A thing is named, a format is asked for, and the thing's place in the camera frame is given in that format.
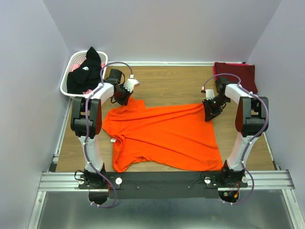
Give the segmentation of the orange t shirt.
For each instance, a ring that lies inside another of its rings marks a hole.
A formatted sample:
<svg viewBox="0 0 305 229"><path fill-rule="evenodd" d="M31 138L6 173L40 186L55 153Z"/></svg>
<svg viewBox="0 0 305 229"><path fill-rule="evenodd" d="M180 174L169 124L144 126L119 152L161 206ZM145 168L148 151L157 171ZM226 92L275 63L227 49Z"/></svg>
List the orange t shirt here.
<svg viewBox="0 0 305 229"><path fill-rule="evenodd" d="M112 167L119 173L141 162L189 171L218 171L223 166L203 104L148 108L143 100L131 98L126 106L111 109L102 127L115 139Z"/></svg>

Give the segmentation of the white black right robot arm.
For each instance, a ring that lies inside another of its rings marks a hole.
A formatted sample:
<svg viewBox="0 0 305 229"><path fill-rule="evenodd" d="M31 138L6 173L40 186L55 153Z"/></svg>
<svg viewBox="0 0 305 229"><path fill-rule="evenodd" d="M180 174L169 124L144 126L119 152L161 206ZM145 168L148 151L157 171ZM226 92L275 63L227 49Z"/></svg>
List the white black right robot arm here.
<svg viewBox="0 0 305 229"><path fill-rule="evenodd" d="M217 182L230 187L242 181L252 147L268 129L269 101L267 97L259 97L252 91L246 90L237 75L229 74L238 80L236 83L227 81L225 75L220 73L211 77L211 79L217 79L215 81L217 95L214 94L214 90L206 88L207 82L203 84L201 92L205 94L203 100L205 122L219 116L227 103L233 101L238 105L235 117L236 141L230 156L225 160L216 177Z"/></svg>

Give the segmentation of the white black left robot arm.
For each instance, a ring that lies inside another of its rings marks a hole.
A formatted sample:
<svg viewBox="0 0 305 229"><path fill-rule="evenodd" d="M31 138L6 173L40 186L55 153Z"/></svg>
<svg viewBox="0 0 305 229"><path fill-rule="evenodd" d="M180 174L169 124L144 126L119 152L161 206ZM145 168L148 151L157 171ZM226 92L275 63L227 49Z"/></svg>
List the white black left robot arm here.
<svg viewBox="0 0 305 229"><path fill-rule="evenodd" d="M99 83L97 89L87 97L83 95L73 98L71 130L78 137L85 158L85 168L77 179L82 188L103 188L111 184L104 175L104 161L99 153L98 134L102 128L102 104L110 98L113 103L127 105L138 84L133 75L126 79L123 72L111 69L109 77Z"/></svg>

